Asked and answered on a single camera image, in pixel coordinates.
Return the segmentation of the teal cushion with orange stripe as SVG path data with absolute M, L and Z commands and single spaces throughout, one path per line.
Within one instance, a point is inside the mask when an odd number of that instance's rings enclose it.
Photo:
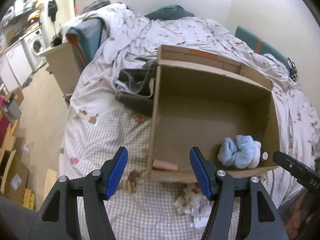
M 252 32 L 246 30 L 241 26 L 237 26 L 234 36 L 245 42 L 249 46 L 249 48 L 251 48 L 256 53 L 261 55 L 271 54 L 278 61 L 282 62 L 286 66 L 288 71 L 292 70 L 287 58 L 283 54 L 281 54 L 267 42 L 263 41 L 261 38 L 257 37 L 257 35 L 254 35 Z

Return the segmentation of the white washing machine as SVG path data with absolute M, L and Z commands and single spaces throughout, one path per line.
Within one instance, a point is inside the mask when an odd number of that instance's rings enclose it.
M 42 53 L 45 51 L 46 46 L 41 28 L 39 27 L 24 35 L 22 38 L 22 45 L 32 71 L 37 72 L 38 69 L 43 66 L 45 60 Z

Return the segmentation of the teal pillow at headboard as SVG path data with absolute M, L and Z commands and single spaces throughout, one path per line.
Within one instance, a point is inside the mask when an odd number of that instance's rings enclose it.
M 146 15 L 150 20 L 178 20 L 184 17 L 194 17 L 195 15 L 186 11 L 180 5 L 168 5 Z

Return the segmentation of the dark grey garment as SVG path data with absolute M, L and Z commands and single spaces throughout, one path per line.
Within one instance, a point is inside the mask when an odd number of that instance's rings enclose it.
M 115 82 L 115 97 L 127 108 L 152 116 L 158 63 L 148 60 L 141 68 L 124 68 Z

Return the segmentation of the cardboard box on floor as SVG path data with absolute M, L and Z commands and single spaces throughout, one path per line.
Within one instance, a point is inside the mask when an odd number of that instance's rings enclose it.
M 16 151 L 5 151 L 1 156 L 1 194 L 22 205 L 28 175 L 29 169 Z

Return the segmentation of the light blue fluffy sock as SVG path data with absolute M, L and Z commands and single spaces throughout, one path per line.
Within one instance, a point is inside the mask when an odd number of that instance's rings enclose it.
M 254 169 L 261 156 L 261 143 L 250 135 L 237 135 L 235 139 L 225 138 L 217 158 L 225 167 Z

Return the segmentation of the brown cardboard box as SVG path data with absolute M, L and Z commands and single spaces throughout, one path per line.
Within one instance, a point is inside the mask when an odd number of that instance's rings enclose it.
M 248 65 L 201 50 L 161 45 L 153 98 L 147 176 L 153 181 L 193 183 L 190 149 L 221 168 L 225 138 L 250 135 L 268 155 L 252 169 L 229 168 L 244 178 L 276 168 L 280 149 L 272 82 Z

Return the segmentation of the small clear plastic packet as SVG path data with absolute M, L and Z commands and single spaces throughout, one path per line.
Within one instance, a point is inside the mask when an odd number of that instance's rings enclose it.
M 199 207 L 191 208 L 191 216 L 193 217 L 193 226 L 195 229 L 204 228 L 209 220 L 212 206 L 210 202 L 203 202 Z

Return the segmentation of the black hanging garment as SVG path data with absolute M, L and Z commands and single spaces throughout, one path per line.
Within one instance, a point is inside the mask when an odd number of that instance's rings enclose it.
M 51 0 L 48 2 L 48 17 L 51 19 L 52 22 L 56 21 L 56 14 L 57 14 L 58 8 L 56 0 Z

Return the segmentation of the white lace scrunchie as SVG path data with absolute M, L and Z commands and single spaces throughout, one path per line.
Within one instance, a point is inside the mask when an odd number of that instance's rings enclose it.
M 208 214 L 213 207 L 213 203 L 201 193 L 198 183 L 191 183 L 183 189 L 183 194 L 175 200 L 174 207 L 179 215 L 199 217 Z

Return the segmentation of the wooden bedside cabinet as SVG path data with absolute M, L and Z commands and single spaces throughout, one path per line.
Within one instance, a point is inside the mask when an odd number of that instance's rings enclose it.
M 61 92 L 72 94 L 86 67 L 80 51 L 70 43 L 63 43 L 47 48 L 40 55 L 48 61 L 48 71 L 53 73 Z

